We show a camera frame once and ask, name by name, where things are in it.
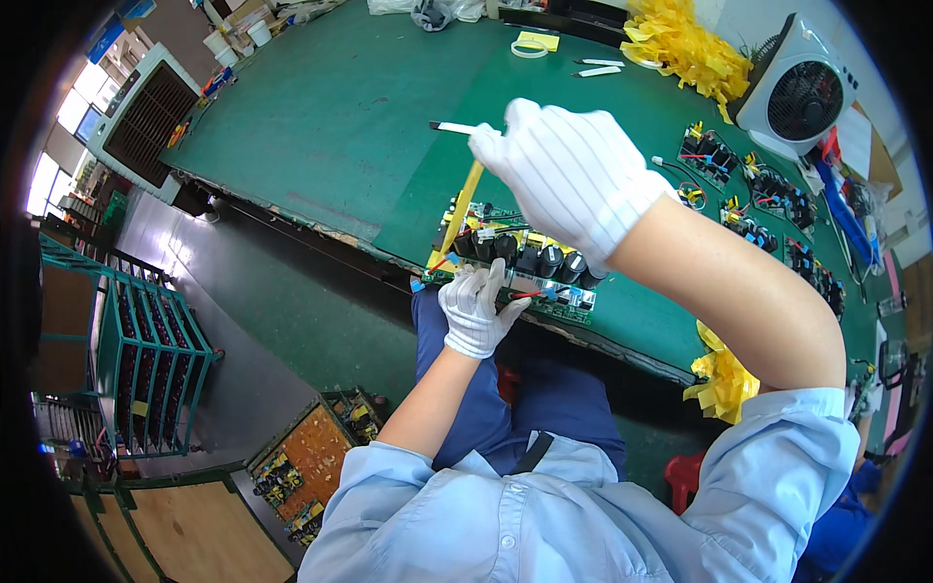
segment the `light blue shirt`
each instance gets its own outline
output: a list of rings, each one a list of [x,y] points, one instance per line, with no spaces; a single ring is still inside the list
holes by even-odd
[[[856,459],[842,401],[831,388],[746,401],[683,516],[565,437],[505,477],[475,451],[434,472],[418,453],[354,448],[298,580],[789,581]]]

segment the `white striped glove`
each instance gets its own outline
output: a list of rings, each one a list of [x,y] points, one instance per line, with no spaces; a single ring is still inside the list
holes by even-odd
[[[495,297],[506,282],[506,262],[493,261],[490,270],[473,271],[472,265],[457,270],[453,281],[438,292],[438,303],[447,315],[450,331],[444,344],[471,358],[487,358],[506,337],[531,298],[516,299],[495,313]]]
[[[674,188],[606,111],[573,114],[527,99],[506,107],[504,136],[489,124],[469,138],[473,156],[511,188],[535,229],[605,264],[622,238]]]

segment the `red stool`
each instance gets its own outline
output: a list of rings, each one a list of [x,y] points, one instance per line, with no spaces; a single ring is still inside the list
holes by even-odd
[[[671,509],[677,516],[687,509],[687,494],[700,489],[700,464],[705,455],[706,450],[692,457],[675,455],[664,467],[664,479],[674,490]]]

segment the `green workbench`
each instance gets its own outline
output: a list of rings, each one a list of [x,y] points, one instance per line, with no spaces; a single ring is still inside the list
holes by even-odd
[[[431,131],[429,120],[487,121],[504,130],[506,104],[525,97],[571,111],[611,112],[646,159],[674,160],[685,128],[698,120],[740,154],[756,148],[722,121],[712,100],[689,87],[678,90],[676,77],[630,64],[620,74],[575,78],[571,73],[586,65],[574,59],[619,59],[620,53],[565,35],[557,52],[520,59],[509,51],[518,32],[482,20],[455,21],[428,34],[408,15],[373,17],[362,0],[351,0],[287,30],[239,66],[239,83],[222,90],[181,147],[162,159],[286,219],[339,233],[376,257],[422,266],[472,161],[465,136]],[[789,163],[762,154],[784,175],[799,178]],[[674,185],[683,180],[661,173]],[[742,205],[748,200],[738,173],[725,195],[701,186],[710,197],[704,213],[715,220],[720,201],[732,195]],[[517,208],[489,173],[473,200]],[[803,241],[789,222],[751,214],[774,234]],[[818,214],[829,217],[822,199]],[[833,228],[817,221],[811,246],[846,286],[842,332],[849,356],[874,361],[873,301],[890,295],[887,277],[869,278],[863,303]],[[598,293],[591,326],[535,318],[641,368],[691,382],[689,367],[703,344],[689,313],[619,274]],[[902,316],[887,320],[889,334],[902,336]]]

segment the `black strap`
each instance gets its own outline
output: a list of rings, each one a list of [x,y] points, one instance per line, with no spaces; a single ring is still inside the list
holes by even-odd
[[[519,463],[512,468],[512,471],[508,472],[506,476],[514,476],[515,474],[525,474],[532,471],[537,466],[537,463],[541,461],[541,458],[544,457],[544,454],[548,452],[550,444],[554,441],[554,437],[549,433],[544,433],[539,431],[537,434],[537,439],[535,443],[532,444],[531,449],[525,452],[525,455],[522,456],[522,459],[519,460]]]

